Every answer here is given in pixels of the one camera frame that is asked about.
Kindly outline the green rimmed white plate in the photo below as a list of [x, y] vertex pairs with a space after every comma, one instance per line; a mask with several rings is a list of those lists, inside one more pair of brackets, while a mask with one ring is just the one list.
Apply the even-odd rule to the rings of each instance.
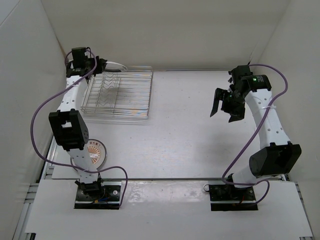
[[125, 65], [114, 61], [107, 61], [104, 67], [104, 71], [110, 73], [126, 72], [127, 70]]

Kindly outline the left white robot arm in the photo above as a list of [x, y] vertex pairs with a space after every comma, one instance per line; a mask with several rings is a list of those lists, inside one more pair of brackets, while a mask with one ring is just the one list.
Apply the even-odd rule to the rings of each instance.
[[79, 174], [75, 184], [94, 201], [103, 198], [105, 188], [88, 151], [89, 130], [81, 115], [81, 102], [88, 87], [87, 79], [102, 73], [106, 64], [105, 59], [87, 56], [67, 64], [66, 92], [58, 109], [48, 116], [56, 143], [67, 152], [71, 166]]

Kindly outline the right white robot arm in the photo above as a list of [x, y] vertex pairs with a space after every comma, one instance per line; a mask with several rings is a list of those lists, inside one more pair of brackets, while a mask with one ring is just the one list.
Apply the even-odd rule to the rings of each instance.
[[270, 177], [288, 174], [302, 154], [299, 144], [293, 144], [284, 131], [274, 105], [271, 83], [266, 75], [232, 76], [228, 90], [217, 88], [211, 115], [222, 110], [230, 115], [230, 122], [244, 119], [248, 106], [256, 130], [240, 153], [238, 160], [255, 137], [260, 149], [250, 156], [248, 165], [230, 175], [223, 174], [224, 193], [230, 200], [238, 199], [248, 188]]

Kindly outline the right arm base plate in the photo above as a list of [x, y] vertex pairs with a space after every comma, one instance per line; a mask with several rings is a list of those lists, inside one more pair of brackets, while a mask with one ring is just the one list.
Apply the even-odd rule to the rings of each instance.
[[208, 193], [212, 212], [258, 210], [252, 186], [236, 188], [230, 184], [209, 184]]

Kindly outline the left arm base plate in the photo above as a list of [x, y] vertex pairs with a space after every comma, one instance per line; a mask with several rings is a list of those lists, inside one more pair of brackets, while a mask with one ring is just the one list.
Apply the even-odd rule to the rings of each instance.
[[122, 183], [107, 181], [101, 184], [101, 190], [85, 193], [77, 187], [74, 209], [79, 210], [118, 210], [120, 208]]

